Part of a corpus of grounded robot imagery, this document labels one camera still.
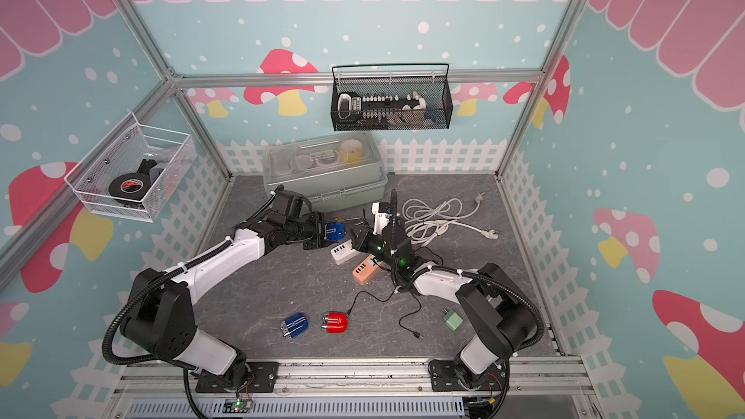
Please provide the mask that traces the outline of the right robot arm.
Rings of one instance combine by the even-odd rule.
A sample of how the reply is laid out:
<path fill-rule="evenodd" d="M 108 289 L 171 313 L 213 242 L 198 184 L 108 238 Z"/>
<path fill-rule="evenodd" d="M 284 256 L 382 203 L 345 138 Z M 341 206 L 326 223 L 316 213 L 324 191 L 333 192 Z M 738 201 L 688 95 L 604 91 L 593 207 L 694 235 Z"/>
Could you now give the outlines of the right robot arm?
<path fill-rule="evenodd" d="M 372 209 L 374 225 L 363 219 L 351 229 L 352 248 L 387 267 L 396 292 L 459 305 L 475 332 L 453 360 L 430 362 L 432 388 L 506 390 L 510 358 L 543 338 L 545 323 L 539 308 L 494 263 L 462 270 L 425 260 L 398 217 L 396 192 Z"/>

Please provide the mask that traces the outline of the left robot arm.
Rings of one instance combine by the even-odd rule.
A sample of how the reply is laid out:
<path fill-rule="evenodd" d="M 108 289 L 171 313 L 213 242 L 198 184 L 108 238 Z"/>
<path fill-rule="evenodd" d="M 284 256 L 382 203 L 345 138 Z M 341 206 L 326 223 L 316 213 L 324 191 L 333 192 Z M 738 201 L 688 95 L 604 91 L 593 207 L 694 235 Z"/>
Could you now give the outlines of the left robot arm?
<path fill-rule="evenodd" d="M 216 246 L 164 271 L 141 271 L 104 335 L 104 359 L 118 366 L 162 361 L 239 392 L 253 378 L 246 353 L 199 329 L 194 306 L 280 246 L 327 248 L 326 227 L 323 213 L 314 211 L 307 197 L 277 187 Z"/>

